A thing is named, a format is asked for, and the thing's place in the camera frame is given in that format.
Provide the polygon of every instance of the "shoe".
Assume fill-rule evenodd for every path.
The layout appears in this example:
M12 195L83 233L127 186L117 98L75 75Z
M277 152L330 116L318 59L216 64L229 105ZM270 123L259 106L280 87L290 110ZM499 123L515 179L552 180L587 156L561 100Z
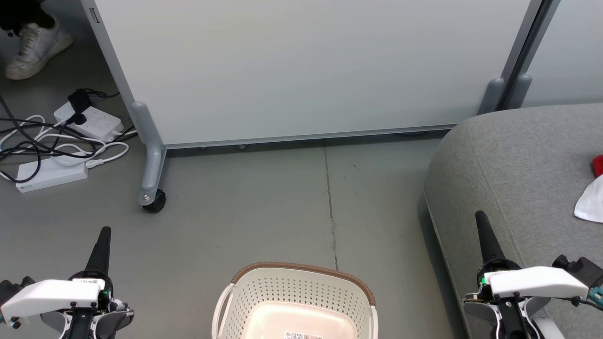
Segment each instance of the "shoe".
M74 41L55 18L52 28L26 24L21 28L21 48L6 68L6 77L12 80L31 78L40 72L50 58L62 52Z

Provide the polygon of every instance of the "gray sofa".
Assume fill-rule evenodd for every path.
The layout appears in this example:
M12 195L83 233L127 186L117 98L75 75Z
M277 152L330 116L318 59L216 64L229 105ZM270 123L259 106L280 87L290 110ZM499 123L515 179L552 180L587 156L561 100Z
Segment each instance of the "gray sofa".
M534 107L477 116L436 152L425 197L456 297L476 291L481 266L475 212L488 215L505 256L523 267L560 254L603 266L603 224L573 216L603 154L603 104ZM543 311L567 339L603 338L603 313L553 300ZM490 326L463 313L470 337Z

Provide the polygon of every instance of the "white partition panel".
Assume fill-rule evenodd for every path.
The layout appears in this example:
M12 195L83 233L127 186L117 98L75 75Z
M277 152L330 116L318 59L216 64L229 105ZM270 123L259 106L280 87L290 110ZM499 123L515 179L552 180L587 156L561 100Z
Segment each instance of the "white partition panel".
M97 0L167 146L455 124L528 0Z
M523 107L603 101L603 1L561 0L527 73Z

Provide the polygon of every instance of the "shoe sole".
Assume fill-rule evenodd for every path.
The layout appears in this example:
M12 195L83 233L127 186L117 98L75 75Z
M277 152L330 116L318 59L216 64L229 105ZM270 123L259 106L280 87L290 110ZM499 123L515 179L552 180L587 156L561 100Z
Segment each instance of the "shoe sole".
M55 55L64 51L67 47L71 46L71 44L73 42L74 42L74 37L69 36L69 38L64 40L61 44L54 45L50 49L50 51L48 52L46 57L44 59L40 60L40 62L38 62L35 66L33 66L28 71L22 72L19 74L6 73L6 77L11 80L25 80L25 79L29 79L29 78L33 77L34 75L38 74L42 69L44 69L44 66L46 66L46 64L48 63L48 60L52 59Z

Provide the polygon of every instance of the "power strip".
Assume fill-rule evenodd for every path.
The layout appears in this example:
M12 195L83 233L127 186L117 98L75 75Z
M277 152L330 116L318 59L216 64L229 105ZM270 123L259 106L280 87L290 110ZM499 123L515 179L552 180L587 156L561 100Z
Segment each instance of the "power strip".
M57 122L61 122L71 118L74 114L71 103L67 102L54 112L54 118ZM69 128L88 138L109 142L124 130L124 125L119 118L100 109L88 107L82 114L86 117L86 122L82 125L70 124Z
M84 155L84 152L76 152L74 154L82 156ZM76 159L70 156L59 156L57 158L63 161L71 162ZM19 174L17 175L17 180L29 178L32 174L34 174L36 168L37 161L19 165ZM85 163L74 166L65 166L58 163L54 159L44 159L40 165L40 171L33 179L27 182L17 183L16 186L21 193L26 193L42 188L74 182L77 180L83 180L86 178L88 178L88 167L86 167Z

